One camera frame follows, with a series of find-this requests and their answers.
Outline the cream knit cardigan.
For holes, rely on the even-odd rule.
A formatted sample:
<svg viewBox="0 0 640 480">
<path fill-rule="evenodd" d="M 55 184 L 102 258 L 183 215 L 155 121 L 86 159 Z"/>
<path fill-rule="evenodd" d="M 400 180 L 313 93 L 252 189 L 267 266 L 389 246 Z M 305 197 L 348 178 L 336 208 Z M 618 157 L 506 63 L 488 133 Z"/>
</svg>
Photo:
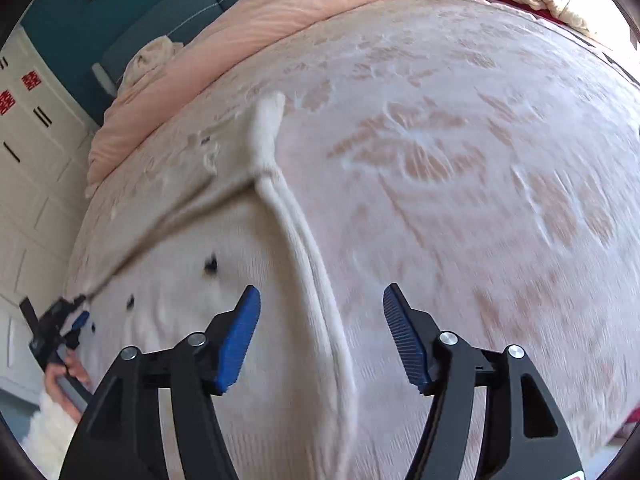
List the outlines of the cream knit cardigan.
<svg viewBox="0 0 640 480">
<path fill-rule="evenodd" d="M 243 479 L 341 479 L 355 386 L 326 268 L 277 163 L 284 109 L 270 92 L 123 162 L 93 195 L 67 290 L 88 297 L 80 355 L 99 380 L 122 348 L 175 347 L 255 287 L 247 354 L 215 402 L 232 463 Z"/>
</svg>

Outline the white panelled wardrobe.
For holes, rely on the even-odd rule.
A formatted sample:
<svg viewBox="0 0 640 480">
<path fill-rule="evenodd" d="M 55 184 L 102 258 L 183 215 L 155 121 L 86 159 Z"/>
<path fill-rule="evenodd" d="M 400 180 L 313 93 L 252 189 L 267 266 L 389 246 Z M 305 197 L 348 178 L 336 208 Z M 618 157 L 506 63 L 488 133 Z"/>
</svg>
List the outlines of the white panelled wardrobe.
<svg viewBox="0 0 640 480">
<path fill-rule="evenodd" d="M 37 403 L 42 373 L 18 305 L 62 296 L 88 202 L 96 123 L 54 76 L 22 26 L 1 49 L 1 388 Z"/>
</svg>

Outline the pink butterfly pattern bedspread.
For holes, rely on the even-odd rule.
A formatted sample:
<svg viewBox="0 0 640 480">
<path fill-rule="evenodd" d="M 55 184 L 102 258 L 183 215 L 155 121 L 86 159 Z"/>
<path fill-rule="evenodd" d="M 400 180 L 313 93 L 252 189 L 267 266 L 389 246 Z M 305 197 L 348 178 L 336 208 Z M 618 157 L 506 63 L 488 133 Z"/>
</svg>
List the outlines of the pink butterfly pattern bedspread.
<svg viewBox="0 0 640 480">
<path fill-rule="evenodd" d="M 120 95 L 67 291 L 80 357 L 170 348 L 247 285 L 262 313 L 215 402 L 243 479 L 400 479 L 427 400 L 384 288 L 469 344 L 530 355 L 582 458 L 639 402 L 639 88 L 539 18 L 380 0 L 214 81 L 216 26 Z"/>
</svg>

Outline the teal upholstered headboard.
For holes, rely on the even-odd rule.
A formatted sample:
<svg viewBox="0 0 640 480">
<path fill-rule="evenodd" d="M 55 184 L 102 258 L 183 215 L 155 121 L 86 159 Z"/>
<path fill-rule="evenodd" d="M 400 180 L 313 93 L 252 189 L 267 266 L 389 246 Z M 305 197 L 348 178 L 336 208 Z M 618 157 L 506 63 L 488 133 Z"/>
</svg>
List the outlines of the teal upholstered headboard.
<svg viewBox="0 0 640 480">
<path fill-rule="evenodd" d="M 239 0 L 35 0 L 22 26 L 63 87 L 97 123 L 113 98 L 99 65 L 120 84 L 130 58 L 152 39 L 187 44 Z"/>
</svg>

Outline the cream crumpled garment on duvet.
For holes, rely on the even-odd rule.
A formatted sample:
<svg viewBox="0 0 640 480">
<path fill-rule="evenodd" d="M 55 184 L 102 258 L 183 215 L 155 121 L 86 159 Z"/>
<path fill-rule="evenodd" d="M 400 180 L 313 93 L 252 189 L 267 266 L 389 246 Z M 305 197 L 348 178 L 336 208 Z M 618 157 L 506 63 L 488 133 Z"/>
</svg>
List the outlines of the cream crumpled garment on duvet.
<svg viewBox="0 0 640 480">
<path fill-rule="evenodd" d="M 164 66 L 182 48 L 182 42 L 172 41 L 168 36 L 160 36 L 148 42 L 130 58 L 122 74 L 122 81 L 118 87 L 117 95 L 121 96 L 144 76 Z"/>
</svg>

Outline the peach pink duvet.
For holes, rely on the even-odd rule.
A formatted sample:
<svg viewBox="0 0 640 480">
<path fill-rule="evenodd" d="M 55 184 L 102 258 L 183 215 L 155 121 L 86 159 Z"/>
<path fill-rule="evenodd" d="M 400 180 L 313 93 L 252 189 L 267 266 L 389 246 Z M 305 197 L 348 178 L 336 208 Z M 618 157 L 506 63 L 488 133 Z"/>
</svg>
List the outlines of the peach pink duvet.
<svg viewBox="0 0 640 480">
<path fill-rule="evenodd" d="M 86 194 L 212 82 L 265 47 L 378 0 L 239 0 L 104 114 L 89 152 Z"/>
</svg>

